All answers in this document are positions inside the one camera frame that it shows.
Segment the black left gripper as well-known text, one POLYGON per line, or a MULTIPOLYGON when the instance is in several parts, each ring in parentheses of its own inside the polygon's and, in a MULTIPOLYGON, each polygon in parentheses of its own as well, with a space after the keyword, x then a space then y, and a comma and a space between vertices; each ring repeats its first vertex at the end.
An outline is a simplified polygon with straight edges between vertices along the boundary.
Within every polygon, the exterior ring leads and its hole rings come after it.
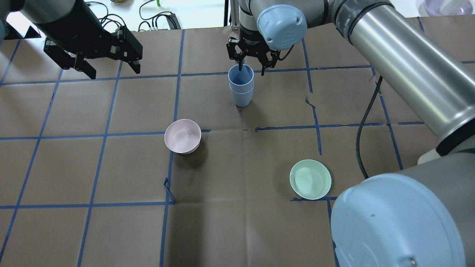
POLYGON ((85 2, 36 2, 35 24, 46 35, 44 51, 63 69, 76 69, 96 79, 87 59, 109 58, 141 73, 143 46, 125 26, 113 33, 102 26, 85 2))

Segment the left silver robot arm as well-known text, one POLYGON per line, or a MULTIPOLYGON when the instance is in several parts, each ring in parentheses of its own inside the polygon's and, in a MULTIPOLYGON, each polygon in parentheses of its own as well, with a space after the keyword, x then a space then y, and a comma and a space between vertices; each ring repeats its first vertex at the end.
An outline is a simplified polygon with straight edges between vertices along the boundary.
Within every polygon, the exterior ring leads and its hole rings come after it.
POLYGON ((142 44, 125 25, 113 33, 105 30, 83 0, 2 0, 1 40, 7 16, 17 11, 46 35, 44 52, 64 70, 73 68, 95 79, 96 69, 88 59, 109 58, 141 72, 142 44))

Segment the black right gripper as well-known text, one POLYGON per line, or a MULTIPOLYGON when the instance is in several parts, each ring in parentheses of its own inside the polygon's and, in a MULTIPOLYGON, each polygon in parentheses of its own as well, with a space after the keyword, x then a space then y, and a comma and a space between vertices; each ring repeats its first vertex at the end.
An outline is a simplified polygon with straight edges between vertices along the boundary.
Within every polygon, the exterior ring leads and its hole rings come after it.
POLYGON ((236 62, 239 71, 242 71, 247 56, 258 59, 262 68, 261 76, 267 68, 274 68, 278 62, 280 52, 271 49, 260 34, 241 32, 239 38, 229 37, 226 44, 230 60, 236 62))

